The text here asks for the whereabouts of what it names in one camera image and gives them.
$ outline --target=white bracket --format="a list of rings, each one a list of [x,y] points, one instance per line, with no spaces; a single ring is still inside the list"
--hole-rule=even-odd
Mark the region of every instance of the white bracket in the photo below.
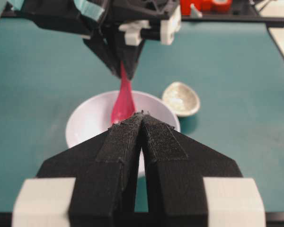
[[[208,227],[265,227],[265,210],[252,178],[203,177]]]
[[[138,46],[141,43],[140,31],[142,28],[150,28],[148,20],[136,20],[119,26],[119,31],[125,32],[126,45]]]
[[[171,45],[175,38],[175,33],[181,28],[181,10],[178,6],[169,20],[161,21],[160,36],[163,45]]]
[[[70,227],[75,181],[74,177],[26,179],[14,205],[12,227]]]

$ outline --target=plastic spoon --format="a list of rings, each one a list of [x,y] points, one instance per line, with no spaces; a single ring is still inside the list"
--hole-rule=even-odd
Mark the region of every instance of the plastic spoon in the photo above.
[[[111,123],[114,124],[125,120],[132,116],[134,112],[135,106],[132,96],[132,85],[126,76],[123,62],[121,62],[121,87],[112,111]]]

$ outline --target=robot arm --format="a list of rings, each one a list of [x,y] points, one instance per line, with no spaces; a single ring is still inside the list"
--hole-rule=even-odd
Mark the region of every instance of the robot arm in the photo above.
[[[132,79],[146,39],[170,45],[181,26],[178,0],[9,0],[15,13],[44,29],[83,35],[119,77]]]

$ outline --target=red object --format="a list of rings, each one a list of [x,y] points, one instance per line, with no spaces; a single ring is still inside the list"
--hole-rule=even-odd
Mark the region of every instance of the red object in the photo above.
[[[224,2],[220,2],[219,0],[213,0],[213,11],[219,13],[226,13],[230,9],[232,4],[232,0],[225,0]]]
[[[190,5],[194,4],[196,9],[202,12],[214,11],[226,13],[231,7],[232,0],[180,0],[182,15],[190,15]]]
[[[131,81],[127,78],[126,71],[122,61],[121,61],[120,70],[121,70],[121,87],[111,115],[112,124],[118,123],[122,120],[129,118],[135,112]]]
[[[201,4],[201,11],[211,11],[212,10],[212,1],[213,0],[203,0]]]
[[[181,14],[189,16],[191,4],[194,4],[197,10],[201,10],[201,2],[202,0],[180,0]]]

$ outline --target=teal table surface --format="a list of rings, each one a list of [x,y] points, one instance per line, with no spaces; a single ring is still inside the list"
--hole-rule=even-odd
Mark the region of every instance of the teal table surface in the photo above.
[[[284,61],[263,24],[183,23],[171,46],[147,41],[133,89],[161,97],[191,86],[201,109],[182,132],[235,159],[257,182],[266,211],[284,211]],[[77,35],[24,19],[0,20],[0,211],[26,178],[67,148],[72,111],[119,81]],[[145,178],[136,210],[147,210]]]

